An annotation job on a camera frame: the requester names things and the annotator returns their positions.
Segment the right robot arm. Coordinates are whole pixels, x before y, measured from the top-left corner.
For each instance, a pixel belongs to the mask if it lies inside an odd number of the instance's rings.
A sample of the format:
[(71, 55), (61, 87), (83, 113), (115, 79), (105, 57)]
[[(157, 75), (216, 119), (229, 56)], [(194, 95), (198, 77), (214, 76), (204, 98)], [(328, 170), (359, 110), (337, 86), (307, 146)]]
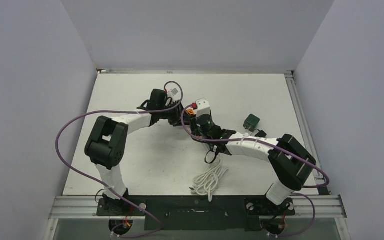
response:
[(262, 138), (222, 129), (213, 122), (209, 114), (199, 117), (188, 114), (186, 118), (191, 134), (198, 141), (208, 144), (216, 156), (246, 156), (271, 164), (277, 180), (270, 186), (262, 201), (263, 209), (269, 214), (277, 213), (291, 193), (304, 187), (312, 174), (312, 166), (317, 163), (290, 134), (284, 134), (281, 138)]

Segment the green cube plug adapter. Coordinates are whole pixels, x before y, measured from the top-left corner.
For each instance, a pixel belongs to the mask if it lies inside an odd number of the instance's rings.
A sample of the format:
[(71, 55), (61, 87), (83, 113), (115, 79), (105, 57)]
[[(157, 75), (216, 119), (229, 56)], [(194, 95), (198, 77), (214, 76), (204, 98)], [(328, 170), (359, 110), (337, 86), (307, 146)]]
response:
[(258, 124), (260, 123), (260, 118), (254, 114), (249, 114), (243, 122), (243, 128), (249, 132), (253, 132)]

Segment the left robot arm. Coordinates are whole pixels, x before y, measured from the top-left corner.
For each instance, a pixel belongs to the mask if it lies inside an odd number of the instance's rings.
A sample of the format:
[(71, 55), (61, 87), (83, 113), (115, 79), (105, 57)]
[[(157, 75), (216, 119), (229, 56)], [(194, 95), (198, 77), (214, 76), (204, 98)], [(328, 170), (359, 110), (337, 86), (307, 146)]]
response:
[(171, 90), (153, 89), (150, 98), (137, 109), (138, 113), (122, 114), (109, 118), (100, 116), (92, 128), (85, 146), (85, 154), (96, 166), (101, 180), (107, 185), (103, 199), (116, 215), (128, 211), (128, 188), (123, 182), (120, 163), (125, 153), (129, 134), (148, 128), (160, 120), (167, 120), (171, 126), (181, 125), (181, 104), (179, 88)]

